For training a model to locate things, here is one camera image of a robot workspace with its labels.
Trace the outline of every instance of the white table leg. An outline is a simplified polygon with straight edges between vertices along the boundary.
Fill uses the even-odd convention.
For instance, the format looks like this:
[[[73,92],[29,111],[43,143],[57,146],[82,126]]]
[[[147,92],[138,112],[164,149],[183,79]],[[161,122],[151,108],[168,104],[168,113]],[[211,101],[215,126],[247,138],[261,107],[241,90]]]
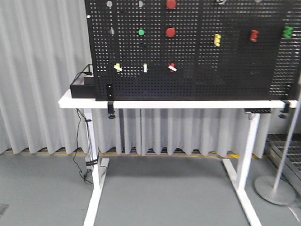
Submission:
[[[249,173],[250,163],[252,159],[252,152],[255,144],[259,118],[260,114],[254,114],[252,115],[252,118],[250,120],[246,149],[243,153],[241,153],[238,160],[238,172],[236,173],[229,159],[222,160],[251,226],[261,226],[258,216],[245,191],[246,179]]]
[[[87,136],[90,134],[90,147],[92,153],[91,160],[95,160],[98,157],[98,149],[96,148],[96,142],[95,142],[94,127],[92,122],[92,110],[85,109],[84,112],[85,112],[86,119],[91,120],[88,122],[89,127],[87,129],[89,129],[89,131],[87,130]],[[109,160],[110,159],[102,159],[101,163],[98,162],[97,165],[92,166],[94,189],[91,195],[90,204],[87,210],[84,226],[94,225],[100,197],[103,191],[104,180],[107,174],[107,168],[109,166]]]
[[[246,185],[246,179],[248,177],[250,163],[252,159],[252,153],[256,140],[256,134],[260,119],[260,114],[252,114],[250,119],[249,133],[246,141],[246,149],[240,154],[237,166],[237,181],[236,185],[238,190],[244,190]]]

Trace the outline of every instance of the black pegboard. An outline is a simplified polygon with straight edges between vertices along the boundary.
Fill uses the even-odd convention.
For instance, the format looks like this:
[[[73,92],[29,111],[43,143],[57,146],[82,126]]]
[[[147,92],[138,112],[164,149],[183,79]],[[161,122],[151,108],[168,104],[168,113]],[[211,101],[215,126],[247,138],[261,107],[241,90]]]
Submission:
[[[178,0],[173,10],[166,0],[86,0],[96,99],[107,100],[107,84],[115,100],[294,99],[300,9],[301,0]],[[284,26],[293,27],[291,39],[282,37]],[[166,36],[168,27],[176,36]],[[257,42],[251,30],[260,32]]]

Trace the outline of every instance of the table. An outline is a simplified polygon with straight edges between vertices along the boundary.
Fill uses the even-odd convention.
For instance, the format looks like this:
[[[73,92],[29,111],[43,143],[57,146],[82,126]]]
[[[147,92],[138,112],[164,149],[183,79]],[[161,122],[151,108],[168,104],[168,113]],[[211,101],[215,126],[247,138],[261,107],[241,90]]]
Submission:
[[[95,99],[73,99],[70,89],[59,100],[60,108],[82,108],[88,122],[90,142],[92,149],[91,160],[98,157],[98,149],[95,143],[94,127],[92,123],[92,109],[108,108],[107,101],[95,101]],[[295,108],[297,101],[290,101],[290,107]],[[280,100],[260,100],[260,101],[114,101],[115,109],[249,109],[249,108],[284,108],[284,102]],[[253,147],[255,144],[260,114],[248,114],[250,125],[245,151],[238,160],[237,171],[235,171],[229,159],[223,159],[222,162],[226,168],[229,178],[233,184],[234,190],[240,200],[242,208],[248,218],[251,226],[261,226],[257,214],[245,192],[246,179],[249,173],[252,159]],[[103,158],[98,162],[97,167],[92,169],[94,189],[91,195],[90,204],[87,210],[84,226],[93,226],[97,215],[98,205],[102,194],[102,189],[106,177],[106,171],[103,174],[99,172],[108,168],[109,159]]]

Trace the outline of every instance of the pole base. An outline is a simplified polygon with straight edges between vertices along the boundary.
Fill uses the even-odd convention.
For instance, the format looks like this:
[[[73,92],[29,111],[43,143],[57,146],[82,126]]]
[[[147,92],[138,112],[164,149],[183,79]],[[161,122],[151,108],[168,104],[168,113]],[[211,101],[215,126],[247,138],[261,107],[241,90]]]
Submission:
[[[275,177],[262,176],[255,180],[256,192],[265,200],[280,206],[288,206],[296,199],[295,190],[285,181],[280,180],[278,189],[273,191]]]

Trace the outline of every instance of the yellow floor stripe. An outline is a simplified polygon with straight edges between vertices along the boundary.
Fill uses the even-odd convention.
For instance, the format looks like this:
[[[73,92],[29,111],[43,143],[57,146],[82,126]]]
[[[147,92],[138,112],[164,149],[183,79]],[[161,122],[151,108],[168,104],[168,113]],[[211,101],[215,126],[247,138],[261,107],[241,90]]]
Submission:
[[[3,154],[8,154],[8,155],[14,155],[12,151],[5,151]],[[25,155],[50,155],[50,156],[74,156],[74,153],[67,154],[67,153],[62,153],[62,152],[56,152],[54,154],[49,154],[47,152],[37,152],[37,153],[30,153],[30,152],[20,152],[18,154],[25,154]],[[86,156],[85,153],[77,153],[77,156]],[[136,156],[136,157],[143,157],[143,155],[140,154],[117,154],[117,153],[102,153],[101,156]],[[147,157],[185,157],[185,158],[223,158],[222,156],[218,155],[201,155],[201,154],[195,154],[195,155],[186,155],[186,154],[173,154],[173,155],[168,155],[168,154],[147,154]],[[253,154],[252,156],[254,159],[258,159],[256,155]],[[233,158],[233,159],[238,159],[239,154],[229,154],[225,158]]]

